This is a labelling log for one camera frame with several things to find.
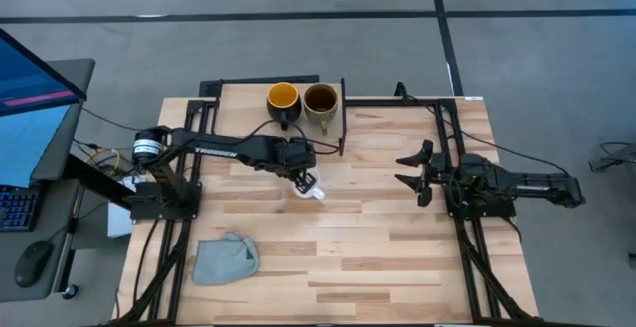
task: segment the olive green mug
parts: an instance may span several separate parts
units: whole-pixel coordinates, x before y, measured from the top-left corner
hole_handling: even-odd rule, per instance
[[[305,114],[310,123],[320,126],[322,135],[327,135],[327,126],[338,112],[338,94],[336,90],[324,83],[317,83],[305,91]]]

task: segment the mug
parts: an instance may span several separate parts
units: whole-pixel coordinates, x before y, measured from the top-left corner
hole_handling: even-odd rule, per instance
[[[267,93],[267,112],[272,119],[280,122],[286,131],[289,122],[295,122],[302,113],[302,102],[298,89],[290,83],[277,83]]]
[[[328,84],[314,84],[305,92],[304,106],[309,122],[320,126],[322,135],[327,135],[327,125],[338,111],[336,90]]]

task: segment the mug handle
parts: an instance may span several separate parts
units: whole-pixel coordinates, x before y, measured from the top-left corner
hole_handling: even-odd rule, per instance
[[[287,112],[280,112],[280,129],[287,131],[289,129],[289,123],[287,123]]]
[[[322,135],[327,135],[327,126],[329,125],[329,120],[326,118],[320,119],[320,129],[322,130]]]

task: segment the wooden table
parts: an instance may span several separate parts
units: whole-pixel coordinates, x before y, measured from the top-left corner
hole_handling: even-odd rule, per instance
[[[188,100],[165,99],[159,124],[181,127]],[[484,102],[457,98],[457,106],[462,129],[492,141]],[[218,126],[240,124],[221,117]],[[203,158],[204,194],[192,223],[177,324],[471,321],[457,237],[441,191],[436,188],[433,202],[421,208],[413,191],[393,177],[419,174],[394,160],[416,152],[424,138],[439,149],[434,116],[418,107],[348,107],[347,122],[344,156],[318,157],[327,195],[322,202],[299,199],[288,181],[237,161]],[[465,142],[469,152],[498,161],[492,147]],[[536,315],[516,232],[502,219],[487,218],[483,225],[494,273],[519,305]],[[119,286],[123,312],[131,306],[150,226],[139,223],[132,233]],[[179,231],[177,225],[173,242]],[[218,239],[226,231],[254,238],[260,272],[224,286],[195,286],[198,241]],[[162,232],[160,222],[143,265],[140,294],[154,276]],[[487,315],[484,285],[475,274]],[[160,317],[167,313],[171,283],[168,276]]]

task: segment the caster wheel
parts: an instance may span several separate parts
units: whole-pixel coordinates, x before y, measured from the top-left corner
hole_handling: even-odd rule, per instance
[[[80,290],[76,285],[68,285],[67,288],[62,292],[62,298],[65,300],[70,300],[78,294]]]

